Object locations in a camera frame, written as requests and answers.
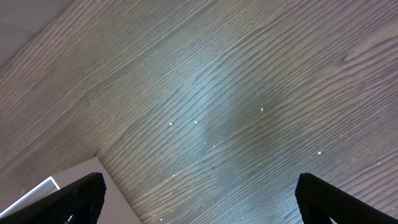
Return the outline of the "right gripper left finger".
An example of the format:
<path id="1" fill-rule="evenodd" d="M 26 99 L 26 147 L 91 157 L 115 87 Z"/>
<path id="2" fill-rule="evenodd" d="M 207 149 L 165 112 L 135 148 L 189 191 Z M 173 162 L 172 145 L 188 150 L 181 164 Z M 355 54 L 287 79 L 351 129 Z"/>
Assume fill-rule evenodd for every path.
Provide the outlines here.
<path id="1" fill-rule="evenodd" d="M 104 204 L 102 173 L 92 172 L 39 201 L 1 218 L 1 224 L 96 224 Z"/>

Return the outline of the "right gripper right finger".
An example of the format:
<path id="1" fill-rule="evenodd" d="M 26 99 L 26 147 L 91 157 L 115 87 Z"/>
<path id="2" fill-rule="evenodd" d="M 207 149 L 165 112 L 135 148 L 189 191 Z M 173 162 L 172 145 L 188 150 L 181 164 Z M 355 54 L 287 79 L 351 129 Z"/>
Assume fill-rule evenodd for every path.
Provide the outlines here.
<path id="1" fill-rule="evenodd" d="M 295 197 L 304 224 L 397 224 L 397 219 L 310 173 L 299 175 Z"/>

